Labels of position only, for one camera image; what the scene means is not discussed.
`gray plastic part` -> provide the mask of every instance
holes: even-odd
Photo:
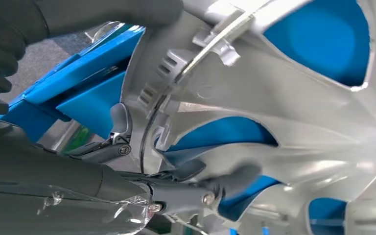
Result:
[[[205,188],[193,187],[187,184],[150,184],[155,202],[164,202],[162,214],[179,212],[196,212],[205,206],[203,198],[212,193]]]
[[[196,17],[184,13],[175,25],[143,36],[122,93],[137,127],[130,143],[133,149],[139,152],[147,123],[146,107],[134,97],[146,83],[165,86],[155,71],[166,52],[192,48],[191,39],[205,22],[217,24],[230,15],[230,9],[235,10],[234,5],[242,8],[253,2],[221,0],[206,10],[191,9],[206,13]],[[175,153],[179,154],[175,158],[199,159],[207,165],[195,180],[225,175],[252,162],[262,174],[284,183],[260,193],[239,221],[225,219],[227,227],[249,235],[261,234],[265,224],[271,234],[311,235],[310,202],[333,198],[348,202],[346,234],[376,234],[376,1],[358,0],[371,38],[368,70],[359,87],[344,86],[298,64],[261,34],[308,2],[267,1],[249,32],[233,42],[241,55],[234,67],[224,66],[210,54],[194,69],[183,92],[170,97],[169,108],[155,119],[145,150],[145,171],[160,171],[163,163],[170,162],[161,151],[190,131],[220,118],[249,118],[264,125],[279,146],[234,143]],[[219,216],[217,209],[204,213]]]

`blue plastic part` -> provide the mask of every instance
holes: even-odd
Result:
[[[85,56],[78,58],[62,70],[41,79],[25,98],[41,104],[80,84],[91,75],[117,64],[129,57],[139,41],[143,29],[128,30]]]
[[[237,231],[235,229],[230,229],[230,235],[237,235]]]
[[[364,81],[370,36],[356,0],[315,0],[264,35],[290,58],[335,81]]]
[[[32,142],[37,142],[57,118],[25,100],[19,100],[9,107],[8,114],[0,115],[0,120],[21,127]]]
[[[253,196],[257,192],[261,192],[265,190],[266,188],[279,184],[280,182],[270,178],[268,176],[260,176],[254,183],[252,183],[248,189],[246,189],[242,194],[236,195],[231,198],[225,198],[221,204],[220,208],[222,209],[228,209],[229,207]]]
[[[82,88],[83,81],[91,75],[107,70],[112,65],[128,58],[143,30],[143,28],[128,30],[83,56],[76,54],[60,63],[16,97],[10,104],[8,114],[0,116],[0,119],[20,126],[32,141],[37,141],[57,119],[70,120],[68,116],[56,109],[56,106],[63,101],[63,97],[73,91],[78,92],[77,89]],[[117,96],[112,99],[116,102],[120,95],[117,93],[120,87],[121,84],[117,85],[114,92]],[[104,117],[110,120],[108,113]],[[95,125],[96,128],[93,129],[103,128],[98,124]]]
[[[57,110],[86,126],[90,131],[107,138],[113,127],[110,108],[119,103],[122,72],[91,87],[57,106]]]
[[[258,142],[277,146],[273,136],[260,124],[245,117],[226,117],[188,133],[168,152],[237,142]]]
[[[345,208],[347,203],[332,198],[318,198],[309,204],[309,219],[312,220],[332,220],[338,221],[336,225],[311,223],[311,229],[315,235],[323,234],[344,234]]]

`screw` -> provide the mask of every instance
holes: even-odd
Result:
[[[204,195],[204,197],[202,198],[202,203],[206,206],[209,206],[214,202],[214,200],[215,200],[215,195],[214,193],[210,192]]]
[[[122,147],[120,147],[119,154],[122,156],[126,156],[130,153],[131,150],[132,148],[130,147],[130,145],[124,144]]]
[[[161,204],[150,204],[148,207],[149,212],[159,212],[162,210]]]

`jaw of pliers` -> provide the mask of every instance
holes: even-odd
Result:
[[[110,117],[113,121],[113,128],[110,133],[111,144],[130,142],[132,135],[132,118],[126,105],[118,103],[110,109]]]

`blue foam insert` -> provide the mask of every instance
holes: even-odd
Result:
[[[332,198],[318,198],[309,204],[309,219],[344,221],[347,203]],[[343,235],[344,227],[311,224],[312,232],[317,235]]]
[[[364,80],[370,37],[356,0],[315,0],[265,36],[290,58],[335,81],[358,86]]]
[[[216,144],[258,142],[277,145],[260,124],[245,117],[226,117],[197,128],[182,137],[168,152]]]

